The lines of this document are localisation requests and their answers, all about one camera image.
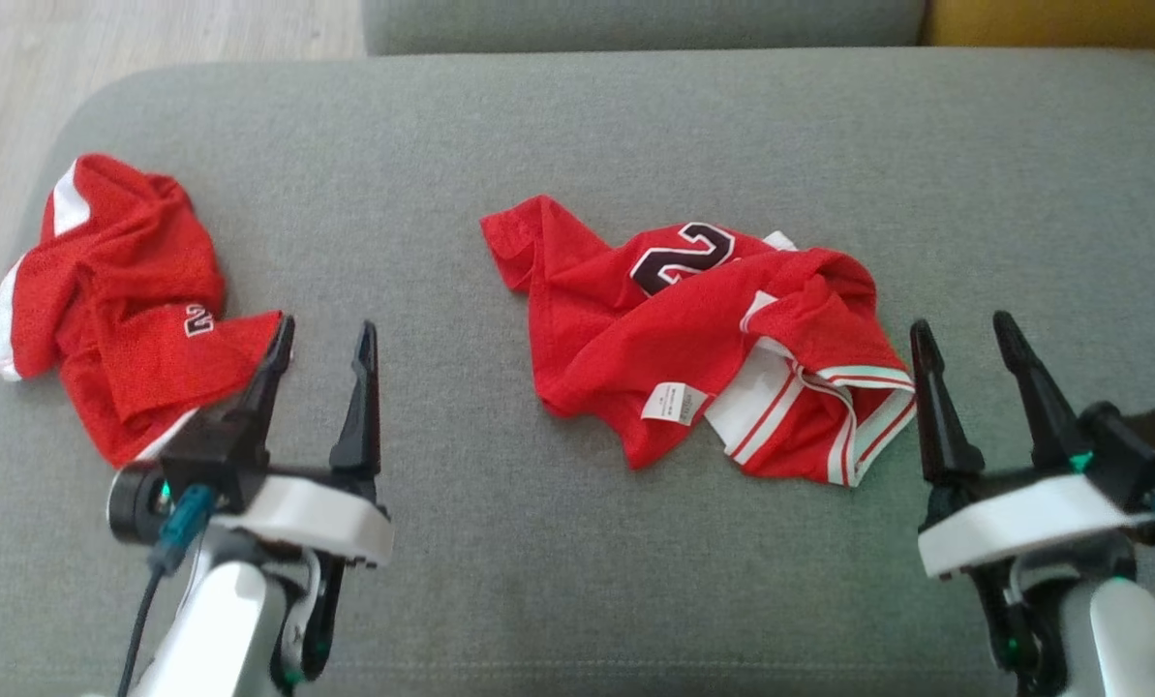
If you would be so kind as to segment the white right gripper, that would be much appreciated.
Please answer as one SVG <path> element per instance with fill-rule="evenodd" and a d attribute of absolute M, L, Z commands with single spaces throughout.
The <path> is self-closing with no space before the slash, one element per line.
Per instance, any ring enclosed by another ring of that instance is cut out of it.
<path fill-rule="evenodd" d="M 992 317 L 1005 368 L 1015 377 L 1040 470 L 1083 472 L 1091 445 L 1076 411 L 1008 312 Z M 983 451 L 968 442 L 944 380 L 945 362 L 925 320 L 910 326 L 915 406 L 923 477 L 932 485 L 979 476 Z M 1155 512 L 1128 513 L 1081 473 L 1051 477 L 962 507 L 923 531 L 918 548 L 929 578 L 961 572 L 1100 532 L 1155 524 Z"/>

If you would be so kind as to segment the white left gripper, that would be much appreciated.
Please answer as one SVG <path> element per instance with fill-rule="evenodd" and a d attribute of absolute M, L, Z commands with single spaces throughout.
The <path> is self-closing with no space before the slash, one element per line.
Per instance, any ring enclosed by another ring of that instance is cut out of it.
<path fill-rule="evenodd" d="M 270 458 L 266 438 L 280 381 L 292 361 L 293 338 L 295 317 L 281 317 L 248 388 L 231 408 L 233 458 Z M 328 464 L 356 480 L 374 480 L 381 468 L 380 366 L 377 327 L 368 320 L 357 336 L 350 366 L 353 390 Z M 377 504 L 312 479 L 270 473 L 243 512 L 219 513 L 211 524 L 350 563 L 383 566 L 394 557 L 395 527 Z"/>

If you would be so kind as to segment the red basketball shorts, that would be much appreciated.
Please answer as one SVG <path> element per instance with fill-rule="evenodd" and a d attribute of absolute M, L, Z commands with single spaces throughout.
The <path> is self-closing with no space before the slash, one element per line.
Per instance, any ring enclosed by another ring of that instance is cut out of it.
<path fill-rule="evenodd" d="M 248 387 L 284 320 L 225 318 L 210 233 L 173 177 L 74 160 L 39 240 L 0 284 L 0 376 L 58 371 L 87 437 L 120 469 Z"/>

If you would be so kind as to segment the red basketball jersey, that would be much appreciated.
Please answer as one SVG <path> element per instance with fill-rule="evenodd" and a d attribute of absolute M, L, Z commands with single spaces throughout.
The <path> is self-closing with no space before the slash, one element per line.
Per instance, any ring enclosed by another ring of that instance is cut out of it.
<path fill-rule="evenodd" d="M 550 197 L 480 233 L 527 297 L 534 392 L 602 420 L 635 470 L 706 422 L 746 476 L 856 487 L 912 422 L 912 376 L 850 255 L 701 222 L 616 247 Z"/>

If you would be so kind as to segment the grey fabric sofa seat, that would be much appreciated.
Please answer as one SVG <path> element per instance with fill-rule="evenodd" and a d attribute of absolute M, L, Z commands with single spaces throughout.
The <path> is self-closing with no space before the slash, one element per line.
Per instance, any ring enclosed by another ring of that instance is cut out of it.
<path fill-rule="evenodd" d="M 360 322 L 382 353 L 392 564 L 348 570 L 313 697 L 1009 697 L 971 583 L 931 581 L 909 429 L 855 490 L 736 472 L 709 428 L 629 470 L 534 396 L 480 217 L 556 198 L 609 242 L 688 220 L 856 257 L 899 351 L 926 318 L 963 428 L 1028 462 L 991 317 L 1070 402 L 1155 408 L 1155 52 L 397 55 L 126 76 L 65 168 L 177 178 L 236 314 L 297 318 L 273 459 L 323 465 Z"/>

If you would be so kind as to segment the yellow cushion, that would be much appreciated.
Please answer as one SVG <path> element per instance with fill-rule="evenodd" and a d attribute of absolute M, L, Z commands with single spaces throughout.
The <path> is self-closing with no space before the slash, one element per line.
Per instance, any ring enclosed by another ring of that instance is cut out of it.
<path fill-rule="evenodd" d="M 927 0 L 921 45 L 1155 49 L 1155 0 Z"/>

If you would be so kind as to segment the grey sofa back cushion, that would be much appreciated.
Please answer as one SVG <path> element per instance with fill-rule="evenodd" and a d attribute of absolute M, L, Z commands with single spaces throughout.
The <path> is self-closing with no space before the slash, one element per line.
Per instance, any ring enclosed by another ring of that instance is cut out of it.
<path fill-rule="evenodd" d="M 927 0 L 359 0 L 368 54 L 914 45 Z"/>

